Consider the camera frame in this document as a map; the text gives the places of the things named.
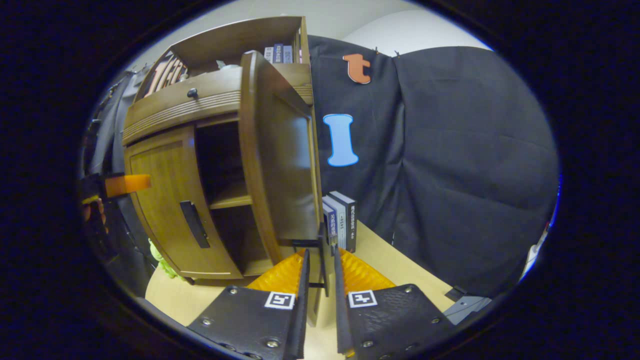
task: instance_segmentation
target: orange plastic part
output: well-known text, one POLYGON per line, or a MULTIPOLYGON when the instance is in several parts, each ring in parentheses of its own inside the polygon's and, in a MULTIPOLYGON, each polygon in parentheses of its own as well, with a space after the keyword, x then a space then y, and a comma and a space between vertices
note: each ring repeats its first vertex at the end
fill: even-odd
POLYGON ((107 197, 124 195, 151 187, 150 175, 125 175, 104 180, 107 197))
POLYGON ((304 250, 300 250, 277 263, 276 266, 270 268, 266 273, 260 275, 260 277, 249 284, 247 288, 298 294, 304 253, 304 250))
POLYGON ((340 258, 344 276, 344 293, 382 290, 396 286, 371 265, 342 248, 340 248, 340 258))

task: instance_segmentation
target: table surface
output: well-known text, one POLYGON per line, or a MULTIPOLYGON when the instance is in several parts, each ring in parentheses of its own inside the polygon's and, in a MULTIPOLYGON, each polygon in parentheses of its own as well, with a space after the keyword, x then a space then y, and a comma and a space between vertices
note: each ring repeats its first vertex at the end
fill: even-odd
MULTIPOLYGON (((408 283, 417 285, 440 311, 444 312, 454 304, 445 296, 451 290, 451 286, 409 260, 359 221, 354 255, 398 286, 408 283)), ((344 359, 344 356, 336 351, 333 257, 325 257, 325 260, 330 282, 329 297, 325 297, 322 292, 319 297, 316 325, 307 324, 305 360, 344 359)), ((157 268, 147 286, 145 298, 177 322, 188 326, 224 287, 231 284, 246 286, 254 279, 255 277, 240 280, 199 279, 196 280, 195 285, 189 285, 178 277, 170 279, 164 271, 157 268)), ((311 304, 313 299, 314 297, 309 298, 309 307, 313 306, 311 304)))

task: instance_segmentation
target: open cabinet door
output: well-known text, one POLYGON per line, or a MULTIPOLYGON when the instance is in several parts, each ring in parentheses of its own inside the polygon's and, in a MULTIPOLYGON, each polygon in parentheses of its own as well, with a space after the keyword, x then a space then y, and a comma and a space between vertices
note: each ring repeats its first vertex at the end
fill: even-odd
POLYGON ((311 111, 257 51, 242 57, 239 136, 253 214, 274 263, 278 245, 317 239, 320 194, 316 187, 311 111))

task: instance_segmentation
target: blue letter i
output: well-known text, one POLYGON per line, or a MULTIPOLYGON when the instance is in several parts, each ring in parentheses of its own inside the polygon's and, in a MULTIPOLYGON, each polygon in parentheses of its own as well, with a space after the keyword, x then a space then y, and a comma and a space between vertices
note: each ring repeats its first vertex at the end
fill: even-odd
POLYGON ((353 153, 349 130, 353 117, 347 114, 330 114, 323 117, 323 122, 329 125, 331 134, 333 154, 329 158, 329 165, 345 167, 357 163, 358 156, 353 153))

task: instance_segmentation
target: stack of books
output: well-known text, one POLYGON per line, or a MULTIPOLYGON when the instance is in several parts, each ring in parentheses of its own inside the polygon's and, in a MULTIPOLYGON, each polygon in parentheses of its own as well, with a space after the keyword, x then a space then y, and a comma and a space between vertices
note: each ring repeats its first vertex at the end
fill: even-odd
POLYGON ((354 252, 358 220, 356 201, 339 192, 330 192, 327 196, 323 196, 322 202, 327 240, 332 249, 332 255, 336 246, 354 252))
POLYGON ((293 63, 293 46, 275 44, 264 48, 264 58, 270 63, 293 63))

